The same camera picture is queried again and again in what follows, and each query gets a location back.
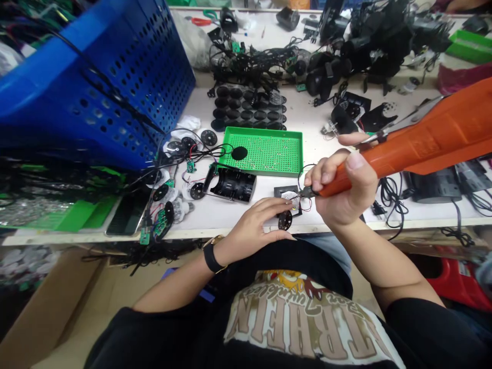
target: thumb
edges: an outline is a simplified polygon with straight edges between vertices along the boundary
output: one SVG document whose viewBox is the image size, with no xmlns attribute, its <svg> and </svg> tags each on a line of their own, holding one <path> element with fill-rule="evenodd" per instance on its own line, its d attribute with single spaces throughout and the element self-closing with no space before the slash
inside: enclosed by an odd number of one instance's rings
<svg viewBox="0 0 492 369">
<path fill-rule="evenodd" d="M 351 153 L 346 162 L 345 170 L 352 183 L 350 190 L 351 203 L 358 208 L 367 208 L 373 202 L 378 189 L 378 175 L 367 160 L 358 152 Z"/>
<path fill-rule="evenodd" d="M 271 231 L 265 234 L 265 238 L 268 243 L 275 241 L 280 241 L 283 239 L 289 239 L 292 241 L 297 241 L 289 232 L 283 230 Z"/>
</svg>

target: orange soldering iron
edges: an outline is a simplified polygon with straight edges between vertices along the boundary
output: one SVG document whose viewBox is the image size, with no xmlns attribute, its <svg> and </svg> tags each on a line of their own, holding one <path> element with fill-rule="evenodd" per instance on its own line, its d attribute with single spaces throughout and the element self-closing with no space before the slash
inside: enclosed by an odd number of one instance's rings
<svg viewBox="0 0 492 369">
<path fill-rule="evenodd" d="M 362 152 L 378 178 L 404 170 L 429 174 L 488 154 L 492 151 L 492 78 L 421 105 L 362 143 L 384 139 Z M 319 194 L 305 188 L 301 196 L 330 197 L 351 186 L 342 164 L 333 182 Z"/>
</svg>

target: hand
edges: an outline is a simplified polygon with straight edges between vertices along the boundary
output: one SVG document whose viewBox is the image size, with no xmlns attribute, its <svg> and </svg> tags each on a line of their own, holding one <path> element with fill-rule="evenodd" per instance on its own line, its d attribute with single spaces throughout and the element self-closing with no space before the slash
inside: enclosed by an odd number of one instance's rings
<svg viewBox="0 0 492 369">
<path fill-rule="evenodd" d="M 368 136 L 354 133 L 341 135 L 338 141 L 342 145 L 355 145 Z M 317 196 L 316 210 L 330 228 L 344 226 L 355 222 L 374 202 L 378 187 L 378 177 L 374 169 L 359 152 L 350 153 L 340 149 L 329 158 L 321 159 L 306 174 L 304 185 L 320 191 L 335 178 L 337 167 L 345 162 L 345 170 L 352 183 L 352 188 L 335 196 L 324 198 Z"/>
<path fill-rule="evenodd" d="M 253 255 L 267 244 L 282 239 L 296 240 L 283 230 L 263 231 L 263 223 L 275 215 L 292 208 L 292 201 L 277 197 L 259 200 L 249 208 L 221 242 L 214 246 L 217 262 L 226 266 Z"/>
</svg>

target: perforated basket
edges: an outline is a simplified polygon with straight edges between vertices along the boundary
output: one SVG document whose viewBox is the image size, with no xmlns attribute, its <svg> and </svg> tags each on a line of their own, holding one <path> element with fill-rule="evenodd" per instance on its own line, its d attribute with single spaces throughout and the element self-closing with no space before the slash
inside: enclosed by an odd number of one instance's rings
<svg viewBox="0 0 492 369">
<path fill-rule="evenodd" d="M 297 177 L 302 170 L 302 133 L 254 128 L 227 127 L 224 143 L 248 151 L 243 160 L 227 154 L 219 163 L 257 175 Z"/>
<path fill-rule="evenodd" d="M 61 34 L 163 131 L 176 125 L 195 78 L 162 0 L 100 0 Z M 0 148 L 36 147 L 90 165 L 146 167 L 159 134 L 150 128 L 147 134 L 87 71 L 87 63 L 53 37 L 0 79 Z"/>
</svg>

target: graphic print on shirt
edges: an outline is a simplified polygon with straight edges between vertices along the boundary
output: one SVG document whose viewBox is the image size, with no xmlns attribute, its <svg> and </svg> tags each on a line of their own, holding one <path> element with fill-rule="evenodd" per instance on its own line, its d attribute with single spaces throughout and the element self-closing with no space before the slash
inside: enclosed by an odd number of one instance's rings
<svg viewBox="0 0 492 369">
<path fill-rule="evenodd" d="M 257 272 L 234 297 L 224 343 L 231 339 L 331 364 L 405 367 L 374 313 L 300 272 Z"/>
</svg>

